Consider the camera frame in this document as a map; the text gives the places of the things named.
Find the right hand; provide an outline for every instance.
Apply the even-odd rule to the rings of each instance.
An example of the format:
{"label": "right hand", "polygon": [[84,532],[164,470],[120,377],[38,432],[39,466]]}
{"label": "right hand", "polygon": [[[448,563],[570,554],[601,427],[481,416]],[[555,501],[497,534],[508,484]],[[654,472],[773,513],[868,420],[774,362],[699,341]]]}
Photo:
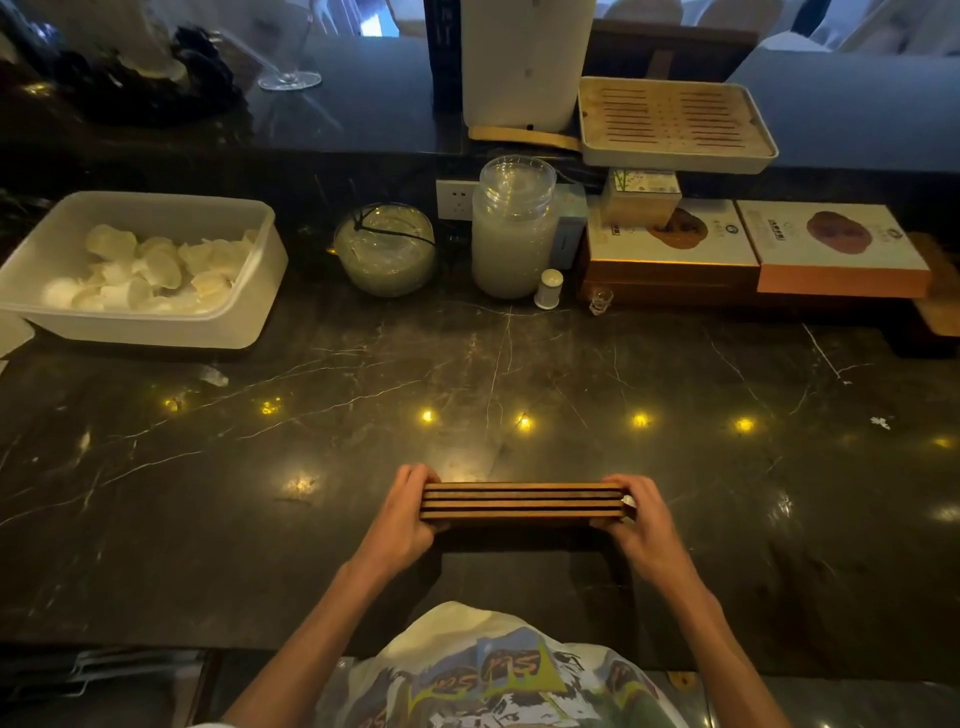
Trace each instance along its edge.
{"label": "right hand", "polygon": [[593,519],[590,525],[613,536],[636,572],[662,593],[687,593],[702,586],[657,484],[642,475],[608,475],[603,481],[626,488],[634,497],[636,523]]}

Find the electrical outlet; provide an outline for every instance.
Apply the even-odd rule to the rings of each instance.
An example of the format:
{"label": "electrical outlet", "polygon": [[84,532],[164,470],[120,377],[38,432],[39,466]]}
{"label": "electrical outlet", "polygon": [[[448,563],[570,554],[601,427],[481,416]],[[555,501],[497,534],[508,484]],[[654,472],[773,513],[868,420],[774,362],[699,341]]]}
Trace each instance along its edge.
{"label": "electrical outlet", "polygon": [[441,220],[473,219],[477,180],[437,180],[437,216]]}

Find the jar lid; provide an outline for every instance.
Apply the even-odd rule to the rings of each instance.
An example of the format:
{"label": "jar lid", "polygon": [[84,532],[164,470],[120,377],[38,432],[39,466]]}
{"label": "jar lid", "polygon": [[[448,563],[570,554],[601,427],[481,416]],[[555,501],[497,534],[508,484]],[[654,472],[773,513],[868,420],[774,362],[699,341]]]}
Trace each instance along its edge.
{"label": "jar lid", "polygon": [[487,162],[480,186],[487,199],[507,212],[523,212],[549,204],[557,173],[542,159],[507,155]]}

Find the white plastic container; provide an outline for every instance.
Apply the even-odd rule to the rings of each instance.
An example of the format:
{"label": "white plastic container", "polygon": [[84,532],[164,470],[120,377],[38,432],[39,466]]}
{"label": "white plastic container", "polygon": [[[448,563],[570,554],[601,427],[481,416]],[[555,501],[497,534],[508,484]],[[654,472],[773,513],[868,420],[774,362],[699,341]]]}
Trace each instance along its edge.
{"label": "white plastic container", "polygon": [[[274,211],[256,200],[143,192],[76,192],[60,200],[0,268],[0,310],[12,311],[66,339],[165,347],[243,349],[260,335],[287,268],[274,228]],[[59,276],[86,278],[94,262],[84,237],[106,223],[152,236],[198,243],[259,234],[230,296],[208,313],[80,311],[43,305],[44,283]]]}

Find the white appliance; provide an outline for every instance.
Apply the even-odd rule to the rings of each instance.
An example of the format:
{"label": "white appliance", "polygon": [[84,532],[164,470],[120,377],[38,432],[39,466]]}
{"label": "white appliance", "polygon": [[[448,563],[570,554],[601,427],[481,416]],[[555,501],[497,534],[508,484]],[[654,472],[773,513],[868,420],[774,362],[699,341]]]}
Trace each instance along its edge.
{"label": "white appliance", "polygon": [[467,126],[561,131],[595,8],[595,0],[460,0]]}

